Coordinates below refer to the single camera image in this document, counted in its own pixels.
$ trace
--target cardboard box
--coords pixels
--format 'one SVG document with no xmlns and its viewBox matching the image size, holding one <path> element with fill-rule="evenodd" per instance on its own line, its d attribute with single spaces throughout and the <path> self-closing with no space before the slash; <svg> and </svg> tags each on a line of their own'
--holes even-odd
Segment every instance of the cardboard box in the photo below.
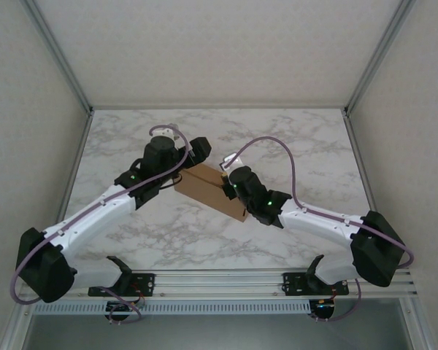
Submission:
<svg viewBox="0 0 438 350">
<path fill-rule="evenodd" d="M 247 211 L 238 198 L 230 201 L 222 190 L 221 172 L 204 164 L 198 164 L 182 170 L 182 181 L 174 186 L 175 190 L 195 201 L 214 208 L 225 215 L 244 222 Z"/>
</svg>

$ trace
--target purple cable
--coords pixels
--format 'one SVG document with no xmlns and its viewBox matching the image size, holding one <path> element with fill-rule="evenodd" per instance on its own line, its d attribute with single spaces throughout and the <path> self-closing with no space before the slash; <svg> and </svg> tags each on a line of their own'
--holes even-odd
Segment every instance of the purple cable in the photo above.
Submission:
<svg viewBox="0 0 438 350">
<path fill-rule="evenodd" d="M 166 176 L 167 174 L 170 174 L 173 171 L 176 171 L 187 159 L 188 157 L 188 152 L 190 151 L 190 144 L 188 143 L 187 138 L 185 137 L 185 135 L 183 135 L 183 133 L 181 133 L 178 129 L 173 128 L 170 125 L 156 125 L 153 126 L 150 130 L 149 130 L 149 134 L 150 136 L 153 135 L 153 131 L 155 129 L 159 129 L 159 128 L 168 128 L 173 130 L 175 133 L 177 133 L 183 140 L 183 142 L 185 142 L 185 153 L 183 154 L 182 159 L 180 160 L 179 163 L 177 163 L 175 166 L 173 166 L 171 169 L 160 173 L 159 175 L 155 175 L 153 177 L 150 177 L 147 180 L 144 180 L 143 182 L 140 182 L 139 184 L 136 184 L 130 188 L 127 188 L 125 190 L 122 190 L 120 192 L 114 193 L 113 195 L 110 195 L 109 197 L 107 197 L 104 200 L 104 203 L 111 201 L 114 198 L 120 197 L 121 195 L 124 195 L 126 193 L 129 193 L 133 190 L 135 190 L 136 188 L 139 188 L 141 186 L 146 185 L 149 182 L 155 181 L 157 179 L 160 179 L 163 176 Z M 96 210 L 98 207 L 102 206 L 102 204 L 100 202 L 94 204 L 93 206 L 87 208 L 86 210 L 84 210 L 84 212 L 82 212 L 81 214 L 77 215 L 74 219 L 72 219 L 71 221 L 69 221 L 68 223 L 66 223 L 60 230 L 62 232 L 67 231 L 72 225 L 76 224 L 78 221 L 80 221 L 82 218 L 86 217 L 86 215 L 90 214 L 91 212 L 93 212 L 94 210 Z M 41 243 L 37 244 L 23 259 L 23 261 L 21 261 L 21 263 L 19 264 L 19 266 L 16 268 L 16 271 L 13 273 L 12 276 L 12 280 L 9 283 L 9 294 L 11 295 L 12 299 L 21 305 L 31 305 L 34 303 L 37 303 L 40 298 L 38 297 L 37 299 L 33 299 L 33 300 L 22 300 L 20 299 L 17 295 L 16 295 L 16 291 L 15 291 L 15 287 L 16 287 L 16 282 L 18 280 L 18 277 L 21 273 L 21 271 L 24 269 L 24 267 L 26 266 L 26 264 L 29 262 L 29 260 L 37 253 L 37 251 L 39 251 L 39 249 L 41 249 L 45 244 L 49 243 L 50 241 L 52 241 L 55 237 L 58 236 L 58 232 L 55 232 L 54 234 L 52 234 L 51 236 L 47 237 L 45 240 L 43 240 Z"/>
<path fill-rule="evenodd" d="M 105 291 L 107 294 L 113 296 L 115 299 L 117 299 L 118 301 L 120 301 L 120 304 L 115 305 L 111 310 L 110 310 L 110 314 L 109 314 L 109 321 L 110 323 L 113 322 L 117 322 L 119 325 L 120 324 L 128 324 L 128 323 L 135 323 L 138 321 L 141 321 L 141 312 L 139 311 L 139 309 L 133 305 L 132 303 L 130 303 L 129 301 L 126 301 L 125 299 L 123 299 L 122 297 L 116 295 L 112 290 L 110 290 L 109 288 L 106 287 L 97 287 L 99 289 L 102 289 L 103 291 Z M 114 319 L 112 319 L 112 314 L 113 312 L 120 308 L 122 305 L 128 306 L 131 310 L 133 310 L 134 312 L 136 312 L 138 314 L 138 318 L 137 319 L 127 319 L 127 320 L 123 320 L 123 321 L 115 321 Z"/>
<path fill-rule="evenodd" d="M 289 147 L 287 147 L 287 145 L 282 142 L 281 140 L 273 137 L 273 136 L 260 136 L 257 137 L 256 139 L 251 140 L 250 142 L 248 142 L 244 147 L 242 147 L 240 149 L 240 151 L 238 151 L 235 156 L 227 163 L 224 165 L 224 168 L 229 167 L 249 146 L 251 146 L 252 144 L 254 144 L 255 142 L 258 141 L 262 141 L 262 140 L 271 140 L 274 142 L 277 142 L 278 144 L 280 144 L 285 151 L 287 152 L 289 159 L 291 160 L 291 171 L 292 171 L 292 197 L 293 200 L 295 201 L 295 204 L 300 208 L 303 209 L 304 206 L 299 202 L 299 199 L 297 198 L 297 190 L 296 190 L 296 181 L 297 181 L 297 176 L 296 176 L 296 167 L 295 167 L 295 161 L 293 160 L 293 155 L 292 155 L 292 151 L 289 149 Z M 310 209 L 307 208 L 307 212 L 314 214 L 314 215 L 318 215 L 320 217 L 325 217 L 326 219 L 332 219 L 334 221 L 337 222 L 344 222 L 345 220 L 341 217 L 335 217 L 334 215 L 330 215 L 327 213 L 323 213 L 321 211 L 316 211 L 314 209 Z M 392 239 L 391 237 L 387 236 L 386 234 L 380 232 L 379 230 L 375 230 L 374 228 L 371 228 L 370 226 L 364 225 L 364 224 L 359 224 L 358 222 L 354 222 L 354 221 L 349 221 L 349 225 L 353 225 L 356 226 L 358 228 L 362 228 L 364 230 L 367 230 L 371 233 L 373 233 L 376 236 L 379 236 L 383 239 L 385 239 L 386 241 L 388 241 L 389 243 L 393 244 L 394 246 L 397 246 L 398 248 L 402 249 L 404 252 L 406 252 L 409 255 L 409 259 L 408 261 L 404 262 L 403 264 L 399 265 L 398 268 L 406 268 L 409 265 L 411 265 L 414 261 L 414 253 L 412 250 L 410 250 L 409 248 L 407 248 L 404 244 L 399 243 L 398 241 Z M 346 312 L 345 314 L 341 315 L 341 316 L 337 316 L 334 317 L 332 319 L 327 319 L 327 322 L 333 322 L 333 321 L 339 321 L 340 319 L 344 319 L 345 317 L 351 315 L 355 310 L 357 310 L 357 308 L 359 307 L 360 304 L 360 300 L 362 298 L 362 292 L 361 292 L 361 288 L 360 288 L 360 284 L 358 283 L 358 280 L 356 279 L 356 284 L 357 284 L 357 288 L 358 288 L 358 299 L 357 299 L 357 303 L 353 306 L 353 308 L 351 308 L 348 312 Z"/>
</svg>

